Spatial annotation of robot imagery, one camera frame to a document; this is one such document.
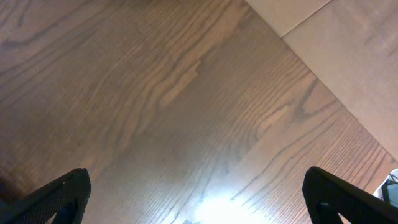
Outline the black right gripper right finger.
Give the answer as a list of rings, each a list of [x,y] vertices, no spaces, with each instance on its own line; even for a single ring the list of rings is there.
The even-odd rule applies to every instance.
[[[397,223],[397,207],[319,167],[306,171],[302,192],[312,223]]]

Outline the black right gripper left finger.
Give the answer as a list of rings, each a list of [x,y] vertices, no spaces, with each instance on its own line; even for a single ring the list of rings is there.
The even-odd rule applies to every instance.
[[[73,169],[22,200],[1,207],[1,223],[80,224],[91,193],[86,168]]]

